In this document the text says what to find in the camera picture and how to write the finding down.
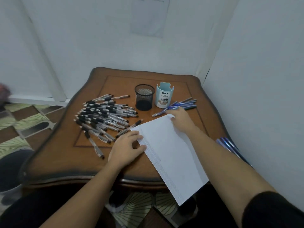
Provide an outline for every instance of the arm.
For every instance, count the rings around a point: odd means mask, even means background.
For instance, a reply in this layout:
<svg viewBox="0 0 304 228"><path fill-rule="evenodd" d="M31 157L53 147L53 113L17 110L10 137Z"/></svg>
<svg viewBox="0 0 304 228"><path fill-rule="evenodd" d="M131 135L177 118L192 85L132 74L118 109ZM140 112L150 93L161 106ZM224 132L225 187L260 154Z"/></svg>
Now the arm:
<svg viewBox="0 0 304 228"><path fill-rule="evenodd" d="M138 131L131 131L118 138L105 167L46 220L41 228L95 227L117 175L146 149L146 146L132 148L132 142L137 139L142 139Z"/></svg>
<svg viewBox="0 0 304 228"><path fill-rule="evenodd" d="M261 192L276 190L252 167L196 127L182 107L166 112L175 116L171 118L174 126L191 140L210 182L242 227L242 215L249 201Z"/></svg>

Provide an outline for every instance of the black sleeve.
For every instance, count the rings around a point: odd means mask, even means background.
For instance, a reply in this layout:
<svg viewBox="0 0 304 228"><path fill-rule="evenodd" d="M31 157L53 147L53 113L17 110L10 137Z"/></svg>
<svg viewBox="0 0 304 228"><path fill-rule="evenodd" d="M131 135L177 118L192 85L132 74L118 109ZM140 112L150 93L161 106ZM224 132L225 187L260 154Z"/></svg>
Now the black sleeve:
<svg viewBox="0 0 304 228"><path fill-rule="evenodd" d="M246 206L242 218L243 228L251 227L304 227L304 213L274 192L256 195Z"/></svg>

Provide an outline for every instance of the left hand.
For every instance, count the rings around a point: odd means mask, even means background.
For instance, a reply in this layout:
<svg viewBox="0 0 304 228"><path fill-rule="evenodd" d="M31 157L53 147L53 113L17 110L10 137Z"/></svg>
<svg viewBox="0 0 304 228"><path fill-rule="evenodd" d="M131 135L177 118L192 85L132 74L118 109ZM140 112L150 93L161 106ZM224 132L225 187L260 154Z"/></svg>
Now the left hand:
<svg viewBox="0 0 304 228"><path fill-rule="evenodd" d="M137 149L133 149L132 147L134 141L142 138L143 136L139 135L139 131L130 131L120 136L112 147L108 163L113 163L120 169L129 165L137 156L146 150L145 145Z"/></svg>

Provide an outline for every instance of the sheet of paper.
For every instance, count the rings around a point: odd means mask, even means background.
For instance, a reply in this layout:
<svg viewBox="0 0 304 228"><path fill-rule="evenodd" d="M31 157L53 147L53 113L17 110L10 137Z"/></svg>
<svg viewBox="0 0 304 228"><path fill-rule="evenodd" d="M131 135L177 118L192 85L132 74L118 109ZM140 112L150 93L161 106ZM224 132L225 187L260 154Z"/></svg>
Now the sheet of paper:
<svg viewBox="0 0 304 228"><path fill-rule="evenodd" d="M168 114L131 130L143 135L139 144L147 146L146 155L180 206L208 182L208 177L189 138L173 126L171 117Z"/></svg>
<svg viewBox="0 0 304 228"><path fill-rule="evenodd" d="M163 37L170 0L133 0L131 32Z"/></svg>

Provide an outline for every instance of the pile of pens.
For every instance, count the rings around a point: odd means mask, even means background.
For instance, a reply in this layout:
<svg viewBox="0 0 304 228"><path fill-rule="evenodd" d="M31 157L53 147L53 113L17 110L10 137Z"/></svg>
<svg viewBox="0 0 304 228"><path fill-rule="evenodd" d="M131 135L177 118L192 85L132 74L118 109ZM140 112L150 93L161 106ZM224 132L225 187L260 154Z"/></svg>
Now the pile of pens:
<svg viewBox="0 0 304 228"><path fill-rule="evenodd" d="M238 156L240 159L242 159L244 162L246 162L248 165L250 165L249 162L241 155L237 146L232 141L230 141L228 138L216 139L216 143L220 144L221 146L223 146L224 148L229 150L231 153L234 153L236 156Z"/></svg>
<svg viewBox="0 0 304 228"><path fill-rule="evenodd" d="M128 97L130 95L119 97L114 97L111 94L103 95L83 103L84 108L75 115L76 119L74 121L83 130L98 157L104 158L104 154L93 141L90 134L96 136L102 142L111 143L143 121L143 119L139 120L130 126L129 121L124 119L129 117L138 118L138 113L133 107L129 107L127 104L116 104L114 101L115 99ZM116 138L106 132L108 129L118 132Z"/></svg>
<svg viewBox="0 0 304 228"><path fill-rule="evenodd" d="M172 110L177 110L178 107L183 107L184 110L188 110L188 109L193 109L193 108L196 108L196 99L192 99L192 97L190 98L187 98L183 101L176 101L176 102L173 102L169 107L165 108L163 111L159 112L159 113L156 113L156 114L153 114L152 117L156 117L156 116L159 116L159 115L162 115L165 113L166 110L169 110L169 109L172 109Z"/></svg>

